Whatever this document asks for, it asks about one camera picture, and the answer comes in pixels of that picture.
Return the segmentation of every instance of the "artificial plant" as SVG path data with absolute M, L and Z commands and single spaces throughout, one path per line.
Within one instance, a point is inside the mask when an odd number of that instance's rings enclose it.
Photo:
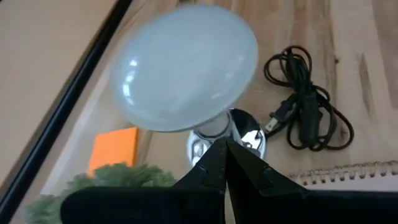
M 129 167 L 124 163 L 106 165 L 94 171 L 94 175 L 76 175 L 58 196 L 41 195 L 26 206 L 27 224 L 61 224 L 60 207 L 63 200 L 77 190 L 91 186 L 108 187 L 169 187 L 176 183 L 170 172 L 146 164 Z

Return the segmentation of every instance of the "black cord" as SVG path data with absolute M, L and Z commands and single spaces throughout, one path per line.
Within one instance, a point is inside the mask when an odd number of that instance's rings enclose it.
M 269 71 L 269 65 L 278 61 L 287 82 L 273 77 Z M 301 46 L 290 46 L 280 54 L 272 56 L 264 65 L 264 76 L 271 83 L 292 88 L 291 94 L 275 113 L 271 113 L 271 121 L 266 126 L 267 137 L 277 134 L 287 126 L 287 142 L 294 149 L 309 148 L 311 151 L 322 149 L 340 150 L 349 146 L 354 139 L 354 128 L 348 119 L 330 104 L 330 95 L 322 87 L 311 82 L 312 59 L 307 50 Z M 328 132 L 319 136 L 319 124 L 322 118 L 320 108 L 324 108 L 329 114 L 330 124 Z M 349 138 L 341 146 L 331 146 L 329 142 L 337 128 L 337 118 L 341 119 L 348 128 Z M 293 144 L 291 140 L 293 125 L 298 121 L 298 138 L 301 146 Z

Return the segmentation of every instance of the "white bulb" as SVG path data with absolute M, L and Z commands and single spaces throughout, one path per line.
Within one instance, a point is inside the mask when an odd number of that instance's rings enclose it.
M 232 106 L 257 57 L 252 30 L 231 11 L 180 7 L 123 40 L 111 72 L 116 103 L 142 128 L 192 128 Z

